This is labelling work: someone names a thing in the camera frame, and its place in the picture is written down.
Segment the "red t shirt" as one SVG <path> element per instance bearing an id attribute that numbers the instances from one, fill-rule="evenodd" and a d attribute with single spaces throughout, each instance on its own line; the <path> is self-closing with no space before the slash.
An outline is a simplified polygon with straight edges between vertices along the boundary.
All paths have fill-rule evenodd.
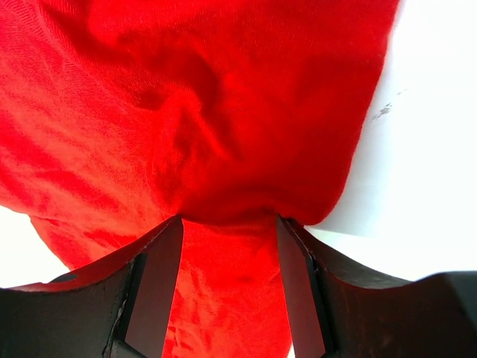
<path id="1" fill-rule="evenodd" d="M 77 269 L 171 216 L 165 357 L 286 357 L 278 216 L 343 192 L 397 1 L 3 1 L 1 205 Z"/>

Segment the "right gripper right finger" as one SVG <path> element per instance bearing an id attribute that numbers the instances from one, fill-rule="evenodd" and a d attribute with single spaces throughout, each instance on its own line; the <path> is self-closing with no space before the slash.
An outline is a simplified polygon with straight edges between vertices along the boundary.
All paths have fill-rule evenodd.
<path id="1" fill-rule="evenodd" d="M 474 357 L 476 273 L 416 281 L 362 265 L 278 218 L 279 264 L 297 357 Z"/>

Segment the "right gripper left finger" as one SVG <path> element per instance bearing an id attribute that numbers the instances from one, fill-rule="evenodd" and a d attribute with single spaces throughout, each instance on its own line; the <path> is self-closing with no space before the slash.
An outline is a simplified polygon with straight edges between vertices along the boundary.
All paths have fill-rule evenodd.
<path id="1" fill-rule="evenodd" d="M 49 283 L 1 290 L 2 357 L 161 357 L 183 246 L 173 216 Z"/>

